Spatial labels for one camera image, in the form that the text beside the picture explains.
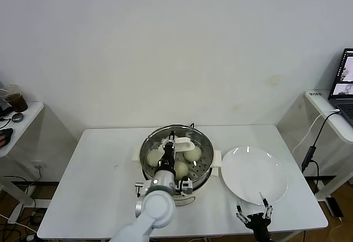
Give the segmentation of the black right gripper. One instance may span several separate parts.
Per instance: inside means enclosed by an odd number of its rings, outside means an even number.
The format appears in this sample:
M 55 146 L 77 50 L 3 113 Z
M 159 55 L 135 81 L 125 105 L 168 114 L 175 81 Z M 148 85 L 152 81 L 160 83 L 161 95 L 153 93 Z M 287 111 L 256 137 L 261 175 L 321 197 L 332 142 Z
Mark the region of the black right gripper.
M 265 207 L 264 213 L 250 214 L 246 217 L 242 212 L 241 206 L 236 204 L 236 216 L 242 223 L 245 223 L 248 229 L 253 231 L 254 235 L 269 235 L 268 226 L 272 214 L 272 205 L 268 203 L 261 192 L 259 194 Z

